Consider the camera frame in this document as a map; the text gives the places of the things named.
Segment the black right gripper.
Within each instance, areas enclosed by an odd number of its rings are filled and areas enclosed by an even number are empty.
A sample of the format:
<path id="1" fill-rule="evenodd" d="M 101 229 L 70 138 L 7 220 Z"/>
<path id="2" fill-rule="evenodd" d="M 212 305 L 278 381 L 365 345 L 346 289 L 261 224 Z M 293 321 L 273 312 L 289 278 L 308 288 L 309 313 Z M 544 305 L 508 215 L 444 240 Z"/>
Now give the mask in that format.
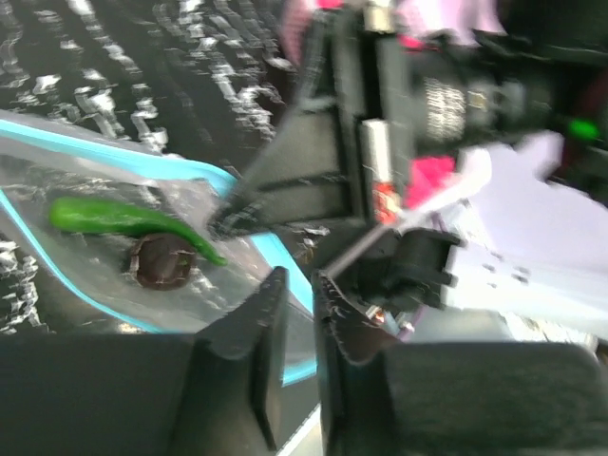
<path id="1" fill-rule="evenodd" d="M 327 108 L 296 107 L 208 219 L 215 238 L 289 224 L 372 219 L 366 121 L 388 127 L 389 183 L 413 185 L 413 162 L 552 130 L 565 146 L 547 180 L 607 200 L 607 12 L 500 9 L 502 31 L 471 47 L 447 31 L 407 43 L 375 31 L 364 9 L 319 9 L 310 42 L 331 52 Z M 337 114 L 346 117 L 340 129 Z"/>

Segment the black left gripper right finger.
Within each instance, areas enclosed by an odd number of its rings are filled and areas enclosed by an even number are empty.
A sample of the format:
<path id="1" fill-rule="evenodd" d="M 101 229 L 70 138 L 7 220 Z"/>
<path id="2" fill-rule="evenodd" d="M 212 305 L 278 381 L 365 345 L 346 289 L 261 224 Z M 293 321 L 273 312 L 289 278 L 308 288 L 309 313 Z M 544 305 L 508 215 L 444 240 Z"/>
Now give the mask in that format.
<path id="1" fill-rule="evenodd" d="M 607 369 L 560 343 L 405 343 L 313 280 L 329 455 L 603 455 Z"/>

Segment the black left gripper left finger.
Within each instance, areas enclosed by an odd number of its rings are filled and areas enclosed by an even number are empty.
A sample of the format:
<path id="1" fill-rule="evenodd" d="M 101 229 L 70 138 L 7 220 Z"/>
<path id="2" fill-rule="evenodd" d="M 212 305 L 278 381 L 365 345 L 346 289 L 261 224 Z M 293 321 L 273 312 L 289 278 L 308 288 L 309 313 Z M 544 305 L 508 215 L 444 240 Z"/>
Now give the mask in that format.
<path id="1" fill-rule="evenodd" d="M 287 271 L 193 334 L 1 340 L 5 455 L 273 455 Z"/>

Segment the clear zip top bag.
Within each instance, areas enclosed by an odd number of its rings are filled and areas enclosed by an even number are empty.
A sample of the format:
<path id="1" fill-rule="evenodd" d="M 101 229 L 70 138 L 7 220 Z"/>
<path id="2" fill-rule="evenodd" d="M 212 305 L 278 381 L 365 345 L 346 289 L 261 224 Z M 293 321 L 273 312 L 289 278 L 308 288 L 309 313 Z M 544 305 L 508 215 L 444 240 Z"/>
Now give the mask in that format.
<path id="1" fill-rule="evenodd" d="M 314 375 L 312 289 L 273 235 L 213 241 L 232 177 L 80 127 L 1 115 L 1 331 L 195 333 L 289 273 L 284 380 Z"/>

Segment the green fake chili pepper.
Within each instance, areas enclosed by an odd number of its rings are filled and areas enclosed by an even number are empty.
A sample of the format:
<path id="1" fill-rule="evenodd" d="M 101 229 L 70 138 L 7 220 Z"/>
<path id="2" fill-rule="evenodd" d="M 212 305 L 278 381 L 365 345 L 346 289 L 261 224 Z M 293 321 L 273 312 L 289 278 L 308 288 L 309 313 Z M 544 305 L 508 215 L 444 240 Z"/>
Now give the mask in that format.
<path id="1" fill-rule="evenodd" d="M 134 238 L 169 233 L 187 240 L 213 264 L 227 264 L 227 260 L 208 240 L 181 219 L 132 203 L 114 199 L 60 197 L 51 203 L 48 219 L 55 228 L 69 233 L 115 234 Z"/>

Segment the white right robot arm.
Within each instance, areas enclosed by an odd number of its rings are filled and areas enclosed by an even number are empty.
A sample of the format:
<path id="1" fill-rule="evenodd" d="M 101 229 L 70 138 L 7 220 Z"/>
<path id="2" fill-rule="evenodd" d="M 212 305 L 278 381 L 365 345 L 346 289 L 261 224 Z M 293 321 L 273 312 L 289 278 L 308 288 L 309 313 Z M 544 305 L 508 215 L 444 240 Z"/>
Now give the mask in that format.
<path id="1" fill-rule="evenodd" d="M 481 309 L 607 332 L 607 5 L 500 1 L 500 31 L 415 30 L 392 2 L 319 9 L 277 136 L 218 239 L 350 225 L 318 305 Z"/>

